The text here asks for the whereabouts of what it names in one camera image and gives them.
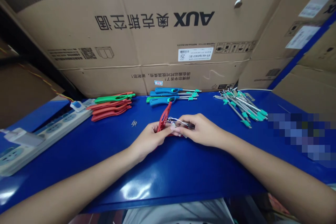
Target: forearm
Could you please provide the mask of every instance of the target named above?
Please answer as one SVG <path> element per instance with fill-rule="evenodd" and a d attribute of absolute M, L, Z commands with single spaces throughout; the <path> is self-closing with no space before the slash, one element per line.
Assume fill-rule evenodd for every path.
<path fill-rule="evenodd" d="M 89 202 L 139 162 L 130 149 L 60 181 L 0 215 L 1 223 L 69 223 Z"/>
<path fill-rule="evenodd" d="M 249 170 L 304 223 L 335 223 L 336 192 L 291 164 L 224 133 L 221 148 Z"/>

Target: blue plastic handle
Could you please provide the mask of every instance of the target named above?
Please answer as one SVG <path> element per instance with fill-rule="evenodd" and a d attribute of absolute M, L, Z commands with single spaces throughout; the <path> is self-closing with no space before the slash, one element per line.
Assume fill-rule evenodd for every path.
<path fill-rule="evenodd" d="M 159 93 L 169 93 L 169 94 L 177 94 L 178 92 L 183 91 L 183 89 L 179 89 L 179 88 L 173 88 L 173 87 L 157 87 L 155 89 L 155 93 L 159 94 Z"/>
<path fill-rule="evenodd" d="M 160 104 L 169 104 L 170 101 L 174 103 L 176 99 L 177 99 L 177 96 L 154 98 L 149 101 L 149 105 L 155 106 L 155 105 L 160 105 Z"/>
<path fill-rule="evenodd" d="M 173 96 L 174 94 L 170 94 L 170 93 L 156 93 L 155 91 L 151 91 L 149 93 L 149 96 L 151 97 L 157 97 L 157 96 Z"/>

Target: yellow wire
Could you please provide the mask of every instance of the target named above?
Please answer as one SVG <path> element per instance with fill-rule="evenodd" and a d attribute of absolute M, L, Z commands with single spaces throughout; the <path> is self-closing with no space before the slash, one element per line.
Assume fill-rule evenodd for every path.
<path fill-rule="evenodd" d="M 8 54 L 4 49 L 0 47 L 0 50 L 3 51 L 5 54 Z"/>
<path fill-rule="evenodd" d="M 63 95 L 63 94 L 61 94 L 61 93 L 58 93 L 57 90 L 54 89 L 54 88 L 52 87 L 52 85 L 51 85 L 48 81 L 46 81 L 42 76 L 40 76 L 40 75 L 38 75 L 38 74 L 36 74 L 36 73 L 33 73 L 32 71 L 30 71 L 29 69 L 27 69 L 24 65 L 21 65 L 20 63 L 19 63 L 19 65 L 20 65 L 21 67 L 23 67 L 24 69 L 26 69 L 29 73 L 31 73 L 31 74 L 33 74 L 33 75 L 35 75 L 35 76 L 41 78 L 45 83 L 47 83 L 47 84 L 50 86 L 51 90 L 54 91 L 57 95 L 59 95 L 59 96 L 61 96 L 61 97 L 64 97 L 64 98 L 67 98 L 67 99 L 68 99 L 69 101 L 71 101 L 71 102 L 74 102 L 74 100 L 71 99 L 70 97 L 65 96 L 65 95 Z"/>

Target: pixelated area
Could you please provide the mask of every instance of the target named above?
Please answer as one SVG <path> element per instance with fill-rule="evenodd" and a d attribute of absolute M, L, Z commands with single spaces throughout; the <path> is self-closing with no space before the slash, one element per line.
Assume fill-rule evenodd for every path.
<path fill-rule="evenodd" d="M 327 168 L 336 168 L 335 126 L 334 121 L 320 121 L 319 114 L 268 114 L 274 136 Z"/>

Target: blue handled tool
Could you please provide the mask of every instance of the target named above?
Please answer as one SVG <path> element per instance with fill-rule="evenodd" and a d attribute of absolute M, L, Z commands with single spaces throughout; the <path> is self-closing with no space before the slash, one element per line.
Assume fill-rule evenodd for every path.
<path fill-rule="evenodd" d="M 196 96 L 198 96 L 198 94 L 197 93 L 177 93 L 177 94 L 170 94 L 170 93 L 156 93 L 155 91 L 151 91 L 150 93 L 149 93 L 149 96 L 151 96 L 151 97 L 158 97 L 158 96 L 175 96 L 175 95 L 179 95 L 179 96 L 181 96 L 181 95 L 186 95 L 186 96 L 192 96 L 192 97 L 196 97 Z"/>
<path fill-rule="evenodd" d="M 154 98 L 149 101 L 149 105 L 159 105 L 159 104 L 169 104 L 169 102 L 174 103 L 176 100 L 197 100 L 197 98 L 188 96 L 170 96 L 170 97 L 160 97 L 160 98 Z"/>
<path fill-rule="evenodd" d="M 157 87 L 155 89 L 155 93 L 157 94 L 160 94 L 160 93 L 170 93 L 170 94 L 173 94 L 173 95 L 177 95 L 178 92 L 180 91 L 189 91 L 189 92 L 196 92 L 196 93 L 199 93 L 199 92 L 202 92 L 201 90 L 198 90 L 198 89 L 195 89 L 195 90 L 192 90 L 192 89 L 181 89 L 181 88 L 175 88 L 175 87 Z"/>

